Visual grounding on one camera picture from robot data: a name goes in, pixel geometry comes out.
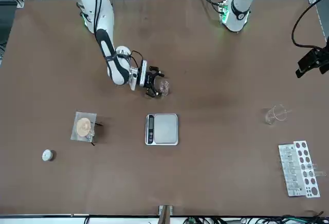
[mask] digital scale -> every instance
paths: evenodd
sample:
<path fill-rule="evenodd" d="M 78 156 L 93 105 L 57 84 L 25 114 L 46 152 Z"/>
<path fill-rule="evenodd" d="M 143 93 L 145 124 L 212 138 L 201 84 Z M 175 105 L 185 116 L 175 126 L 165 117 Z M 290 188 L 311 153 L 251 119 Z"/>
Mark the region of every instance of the digital scale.
<path fill-rule="evenodd" d="M 146 116 L 146 145 L 177 145 L 178 116 L 176 114 L 150 114 Z"/>

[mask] test tube rack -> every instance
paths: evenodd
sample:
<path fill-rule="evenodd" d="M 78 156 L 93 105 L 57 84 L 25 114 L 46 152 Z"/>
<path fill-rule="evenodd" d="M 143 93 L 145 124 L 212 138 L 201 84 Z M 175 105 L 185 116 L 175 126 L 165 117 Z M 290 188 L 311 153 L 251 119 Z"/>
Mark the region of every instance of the test tube rack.
<path fill-rule="evenodd" d="M 295 141 L 278 147 L 288 196 L 320 197 L 306 141 Z"/>

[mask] cable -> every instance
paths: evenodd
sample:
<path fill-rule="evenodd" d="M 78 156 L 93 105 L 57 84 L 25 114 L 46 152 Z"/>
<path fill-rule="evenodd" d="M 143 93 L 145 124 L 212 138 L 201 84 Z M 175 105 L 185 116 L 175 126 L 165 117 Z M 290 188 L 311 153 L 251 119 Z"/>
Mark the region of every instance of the cable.
<path fill-rule="evenodd" d="M 219 11 L 215 8 L 215 6 L 219 6 L 219 3 L 213 2 L 212 0 L 206 0 L 206 2 L 210 3 L 211 6 L 212 6 L 212 8 L 213 8 L 217 13 L 219 13 L 219 14 L 224 14 L 223 12 L 219 12 Z"/>
<path fill-rule="evenodd" d="M 298 222 L 303 222 L 303 223 L 308 223 L 307 220 L 303 220 L 303 219 L 298 219 L 298 218 L 287 218 L 289 220 L 294 220 L 294 221 L 298 221 Z"/>
<path fill-rule="evenodd" d="M 138 66 L 138 64 L 137 64 L 137 62 L 136 62 L 136 60 L 135 60 L 135 58 L 132 57 L 132 55 L 130 55 L 130 58 L 132 58 L 132 59 L 134 60 L 134 62 L 135 62 L 135 64 L 136 64 L 137 68 L 139 68 L 139 66 Z"/>
<path fill-rule="evenodd" d="M 96 30 L 97 30 L 97 25 L 98 25 L 98 20 L 99 20 L 99 14 L 101 13 L 101 8 L 102 8 L 102 1 L 99 3 L 99 8 L 98 8 L 98 13 L 97 13 L 97 18 L 96 18 Z"/>
<path fill-rule="evenodd" d="M 143 62 L 143 60 L 144 60 L 143 55 L 142 55 L 140 52 L 138 52 L 138 51 L 136 51 L 136 50 L 133 50 L 132 53 L 130 54 L 130 56 L 132 56 L 133 53 L 137 53 L 137 54 L 139 54 L 139 55 L 142 57 L 142 59 L 141 59 L 141 61 L 140 61 L 140 64 L 142 64 L 142 62 Z"/>
<path fill-rule="evenodd" d="M 96 38 L 96 12 L 97 12 L 97 1 L 95 2 L 95 13 L 94 13 L 94 36 Z"/>
<path fill-rule="evenodd" d="M 88 224 L 88 223 L 89 223 L 89 220 L 90 220 L 90 217 L 86 217 L 86 218 L 84 219 L 83 224 Z"/>
<path fill-rule="evenodd" d="M 202 218 L 202 219 L 204 220 L 204 223 L 206 221 L 208 224 L 210 224 L 210 222 L 207 219 L 205 219 L 205 218 Z"/>
<path fill-rule="evenodd" d="M 297 25 L 298 25 L 300 19 L 305 15 L 305 13 L 308 12 L 309 9 L 311 9 L 313 6 L 315 6 L 316 4 L 318 4 L 320 1 L 322 1 L 322 0 L 317 0 L 317 1 L 315 1 L 315 2 L 314 2 L 313 4 L 311 4 L 308 8 L 306 8 L 306 10 L 305 10 L 305 11 L 299 16 L 299 18 L 297 19 L 297 21 L 296 21 L 296 23 L 295 23 L 295 25 L 294 25 L 294 27 L 293 27 L 293 30 L 292 30 L 292 32 L 291 32 L 291 40 L 293 41 L 293 44 L 295 44 L 295 46 L 297 46 L 297 47 L 300 47 L 300 48 L 313 48 L 313 49 L 318 49 L 318 50 L 320 50 L 320 51 L 324 51 L 324 52 L 326 52 L 326 53 L 329 54 L 329 52 L 328 52 L 327 50 L 325 50 L 325 49 L 323 49 L 323 48 L 320 48 L 320 47 L 318 47 L 318 46 L 315 46 L 315 45 L 304 45 L 304 44 L 296 43 L 295 38 L 294 38 L 295 29 L 296 29 L 296 27 L 297 27 Z"/>

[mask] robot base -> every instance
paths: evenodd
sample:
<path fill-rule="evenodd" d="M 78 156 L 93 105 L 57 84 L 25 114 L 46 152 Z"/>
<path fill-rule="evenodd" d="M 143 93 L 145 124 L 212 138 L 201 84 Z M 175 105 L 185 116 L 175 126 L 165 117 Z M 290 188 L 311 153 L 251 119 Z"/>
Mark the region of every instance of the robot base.
<path fill-rule="evenodd" d="M 233 0 L 226 0 L 221 4 L 222 7 L 220 8 L 220 11 L 224 12 L 224 14 L 220 14 L 220 21 L 230 31 L 239 32 L 247 23 L 250 12 L 248 12 L 242 20 L 238 20 L 236 15 L 232 11 L 232 2 Z"/>

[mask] transparent container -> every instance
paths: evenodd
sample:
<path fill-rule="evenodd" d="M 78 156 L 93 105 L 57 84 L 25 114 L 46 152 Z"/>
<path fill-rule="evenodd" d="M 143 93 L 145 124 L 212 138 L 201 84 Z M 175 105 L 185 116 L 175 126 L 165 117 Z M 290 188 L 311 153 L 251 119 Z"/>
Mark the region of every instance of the transparent container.
<path fill-rule="evenodd" d="M 167 80 L 161 80 L 159 89 L 162 96 L 167 96 L 169 94 L 169 82 Z"/>
<path fill-rule="evenodd" d="M 285 121 L 287 119 L 288 111 L 282 105 L 275 105 L 265 115 L 265 122 L 269 125 L 274 124 L 275 121 Z"/>
<path fill-rule="evenodd" d="M 89 142 L 93 145 L 97 114 L 76 112 L 71 140 Z"/>

